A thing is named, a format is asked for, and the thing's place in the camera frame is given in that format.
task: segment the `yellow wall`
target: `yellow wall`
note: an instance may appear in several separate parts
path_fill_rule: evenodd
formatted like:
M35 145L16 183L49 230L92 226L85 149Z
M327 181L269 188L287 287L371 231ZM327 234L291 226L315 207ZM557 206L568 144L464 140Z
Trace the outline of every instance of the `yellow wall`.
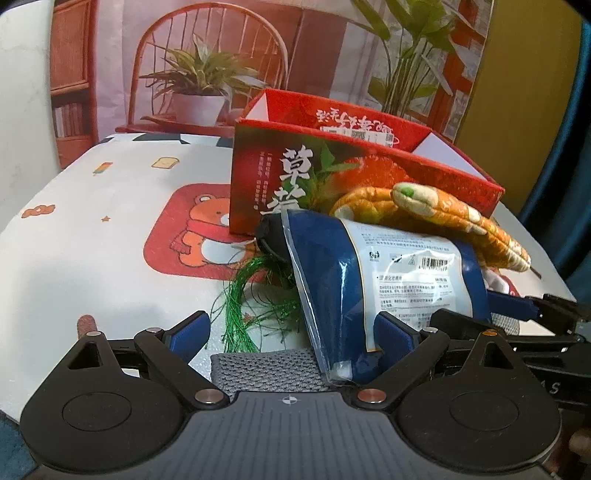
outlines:
M579 15L563 0L495 0L456 144L506 188L518 213L562 122L577 65Z

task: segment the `blue carpet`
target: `blue carpet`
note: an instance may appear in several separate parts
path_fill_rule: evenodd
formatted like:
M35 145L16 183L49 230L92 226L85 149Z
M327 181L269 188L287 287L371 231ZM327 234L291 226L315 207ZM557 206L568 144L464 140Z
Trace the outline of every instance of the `blue carpet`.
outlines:
M0 480L21 480L35 467L18 426L0 412Z

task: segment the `blue gripper pad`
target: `blue gripper pad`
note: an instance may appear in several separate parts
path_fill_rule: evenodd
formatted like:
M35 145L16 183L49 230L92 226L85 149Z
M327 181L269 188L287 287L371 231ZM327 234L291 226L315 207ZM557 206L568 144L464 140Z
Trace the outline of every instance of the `blue gripper pad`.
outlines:
M491 313L498 313L518 320L535 320L538 317L538 307L531 299L512 297L497 291L487 291L488 304Z
M421 336L394 315L380 312L374 322L374 338L384 351L379 366L385 371L418 347Z
M209 315L203 311L195 312L162 337L164 344L185 362L189 363L209 340Z

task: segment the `printed backdrop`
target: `printed backdrop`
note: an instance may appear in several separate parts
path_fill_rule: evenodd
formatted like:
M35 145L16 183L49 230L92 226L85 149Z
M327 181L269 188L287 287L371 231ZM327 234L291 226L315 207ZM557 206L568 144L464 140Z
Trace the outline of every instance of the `printed backdrop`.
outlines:
M454 140L492 0L56 0L51 100L63 167L118 132L233 136L256 94L235 92L215 127L178 121L170 92L140 77L193 54L193 34L266 85L370 106Z

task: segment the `strawberry image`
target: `strawberry image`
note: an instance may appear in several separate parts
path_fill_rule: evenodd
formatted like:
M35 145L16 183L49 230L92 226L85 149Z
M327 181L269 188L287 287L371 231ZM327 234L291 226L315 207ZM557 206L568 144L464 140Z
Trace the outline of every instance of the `strawberry image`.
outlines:
M406 171L389 157L366 155L350 158L344 163L356 163L359 167L345 170L331 176L336 190L346 193L358 187L391 189L401 181L414 182Z

